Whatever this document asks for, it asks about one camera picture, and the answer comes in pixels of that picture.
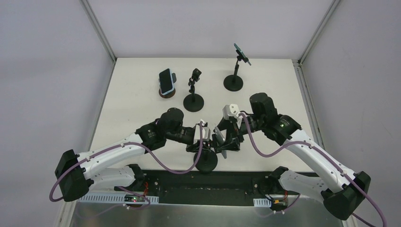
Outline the black round-base phone stand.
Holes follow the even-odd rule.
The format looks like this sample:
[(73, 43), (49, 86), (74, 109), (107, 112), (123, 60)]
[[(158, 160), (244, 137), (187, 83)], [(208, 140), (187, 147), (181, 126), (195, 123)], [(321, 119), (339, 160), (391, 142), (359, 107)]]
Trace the black round-base phone stand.
[(189, 112), (198, 112), (204, 107), (204, 99), (201, 95), (195, 93), (195, 83), (199, 81), (201, 71), (195, 68), (192, 72), (192, 76), (189, 78), (188, 86), (189, 95), (183, 100), (184, 108)]

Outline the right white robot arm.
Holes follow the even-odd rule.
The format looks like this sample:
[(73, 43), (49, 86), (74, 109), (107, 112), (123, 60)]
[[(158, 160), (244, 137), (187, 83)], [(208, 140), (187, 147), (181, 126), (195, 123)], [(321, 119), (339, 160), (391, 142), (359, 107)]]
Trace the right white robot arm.
[(269, 177), (271, 192), (279, 194), (286, 190), (306, 195), (340, 220), (353, 215), (366, 198), (371, 177), (334, 159), (293, 118), (279, 114), (267, 94), (253, 94), (249, 101), (251, 113), (241, 111), (235, 104), (224, 106), (223, 117), (215, 128), (216, 149), (239, 151), (244, 135), (252, 137), (254, 132), (261, 131), (280, 150), (292, 152), (315, 172), (315, 177), (308, 177), (280, 166)]

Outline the black phone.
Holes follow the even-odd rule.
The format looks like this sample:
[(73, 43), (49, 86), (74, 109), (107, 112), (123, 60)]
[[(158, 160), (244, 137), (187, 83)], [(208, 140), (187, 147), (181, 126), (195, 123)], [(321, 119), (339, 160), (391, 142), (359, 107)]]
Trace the black phone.
[(217, 126), (214, 128), (214, 135), (216, 136), (216, 142), (218, 146), (218, 148), (215, 149), (215, 151), (216, 152), (219, 151), (222, 154), (223, 158), (227, 159), (227, 151), (222, 149), (222, 146), (225, 143), (225, 137)]

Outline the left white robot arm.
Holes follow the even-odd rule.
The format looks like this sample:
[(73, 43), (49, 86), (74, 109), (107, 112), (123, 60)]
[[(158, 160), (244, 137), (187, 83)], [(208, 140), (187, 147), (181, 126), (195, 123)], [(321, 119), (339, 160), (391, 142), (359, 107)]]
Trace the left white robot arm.
[[(75, 201), (93, 189), (116, 187), (122, 191), (139, 191), (144, 186), (144, 175), (139, 165), (129, 164), (121, 168), (113, 165), (145, 154), (150, 154), (170, 173), (188, 173), (206, 152), (211, 131), (203, 120), (193, 127), (184, 127), (183, 118), (180, 109), (170, 108), (153, 122), (111, 145), (81, 153), (73, 149), (65, 151), (55, 169), (57, 181), (50, 191), (50, 201)], [(194, 164), (188, 170), (169, 169), (155, 156), (153, 151), (164, 147), (168, 140), (185, 144), (188, 152), (196, 153)], [(53, 196), (56, 187), (60, 188), (60, 199)]]

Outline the teal phone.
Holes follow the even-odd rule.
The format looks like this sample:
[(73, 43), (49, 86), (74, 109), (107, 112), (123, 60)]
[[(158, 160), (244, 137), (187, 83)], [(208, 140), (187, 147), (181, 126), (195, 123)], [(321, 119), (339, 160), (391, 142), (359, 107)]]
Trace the teal phone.
[(244, 63), (247, 63), (249, 66), (251, 66), (252, 64), (250, 63), (249, 59), (246, 57), (244, 52), (241, 50), (241, 48), (236, 43), (234, 43), (234, 47), (235, 47), (236, 53), (238, 54), (237, 60), (243, 61)]

